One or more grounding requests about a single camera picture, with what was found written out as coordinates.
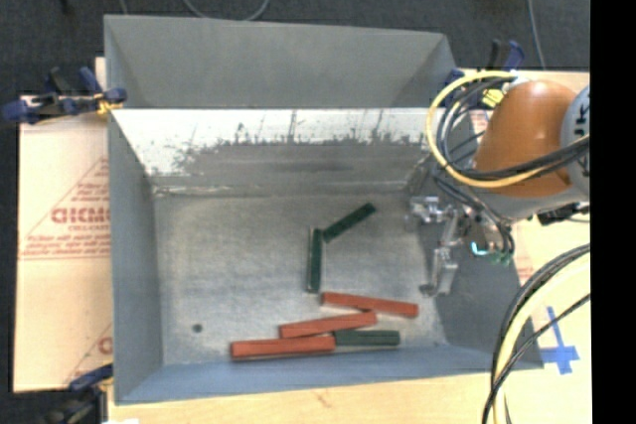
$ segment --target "red block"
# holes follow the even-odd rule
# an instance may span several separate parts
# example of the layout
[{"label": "red block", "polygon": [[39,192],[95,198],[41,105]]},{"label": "red block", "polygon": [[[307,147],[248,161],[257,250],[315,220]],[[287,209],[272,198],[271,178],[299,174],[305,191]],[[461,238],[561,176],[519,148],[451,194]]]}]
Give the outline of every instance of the red block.
[{"label": "red block", "polygon": [[378,316],[373,311],[365,313],[353,313],[337,317],[319,318],[305,322],[284,324],[278,327],[282,338],[300,338],[303,336],[315,336],[318,334],[342,331],[344,329],[358,329],[369,325],[375,325]]},{"label": "red block", "polygon": [[389,299],[377,299],[362,295],[348,293],[323,292],[322,304],[334,306],[348,306],[351,308],[376,311],[378,313],[390,313],[414,318],[419,314],[419,306],[411,302],[394,301]]},{"label": "red block", "polygon": [[332,352],[336,349],[333,336],[310,338],[235,341],[230,344],[232,358],[258,357],[303,353]]}]

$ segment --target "gray box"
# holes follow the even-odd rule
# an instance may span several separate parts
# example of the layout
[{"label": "gray box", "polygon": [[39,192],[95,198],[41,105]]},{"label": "gray box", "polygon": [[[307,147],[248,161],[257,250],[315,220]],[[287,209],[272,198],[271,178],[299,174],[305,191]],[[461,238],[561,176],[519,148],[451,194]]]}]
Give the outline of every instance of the gray box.
[{"label": "gray box", "polygon": [[[443,35],[107,16],[105,43],[129,92],[108,128],[117,403],[489,370],[514,268],[458,252],[451,294],[424,297],[440,230],[403,225]],[[380,315],[399,348],[232,361],[231,341],[348,312],[305,291],[308,233],[365,203],[322,288],[416,302]]]}]

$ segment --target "clamp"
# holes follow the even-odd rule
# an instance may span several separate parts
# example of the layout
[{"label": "clamp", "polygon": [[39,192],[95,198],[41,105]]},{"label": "clamp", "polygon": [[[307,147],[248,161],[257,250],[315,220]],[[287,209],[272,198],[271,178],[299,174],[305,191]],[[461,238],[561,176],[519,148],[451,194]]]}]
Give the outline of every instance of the clamp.
[{"label": "clamp", "polygon": [[37,124],[45,120],[96,112],[105,114],[113,108],[123,105],[127,99],[124,88],[103,90],[93,72],[83,67],[79,70],[83,90],[75,91],[73,96],[65,95],[63,90],[71,87],[61,76],[58,68],[53,68],[45,80],[44,93],[8,102],[2,106],[2,117],[8,122]]}]

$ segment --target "blue clamp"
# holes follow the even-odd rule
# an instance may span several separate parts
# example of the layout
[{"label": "blue clamp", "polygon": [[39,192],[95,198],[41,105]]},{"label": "blue clamp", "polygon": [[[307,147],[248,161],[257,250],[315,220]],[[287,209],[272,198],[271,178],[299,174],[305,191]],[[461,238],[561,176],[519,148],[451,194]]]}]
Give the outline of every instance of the blue clamp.
[{"label": "blue clamp", "polygon": [[[524,61],[526,54],[517,42],[511,40],[508,42],[508,44],[510,45],[510,52],[508,53],[508,56],[506,57],[504,63],[500,66],[497,66],[497,62],[500,57],[501,45],[498,40],[493,41],[490,61],[486,66],[486,70],[499,69],[501,71],[514,71],[519,68],[521,63]],[[459,68],[453,68],[444,80],[442,88],[465,76],[466,73],[464,71]],[[461,92],[462,90],[454,90],[446,97],[444,97],[441,103],[442,107],[449,107],[452,104],[453,100],[457,97],[457,94],[460,94]],[[488,90],[485,91],[483,97],[475,97],[475,99],[469,104],[469,109],[492,109],[497,101],[491,100],[491,98],[487,96],[487,92]]]},{"label": "blue clamp", "polygon": [[44,93],[30,101],[18,99],[2,106],[2,117],[8,122],[37,124],[43,120],[80,115],[81,113],[105,113],[120,107],[127,99],[124,88],[103,90],[93,72],[83,67],[79,70],[83,90],[73,91],[73,96],[64,95],[63,89],[71,89],[57,68],[51,70],[44,83]]}]

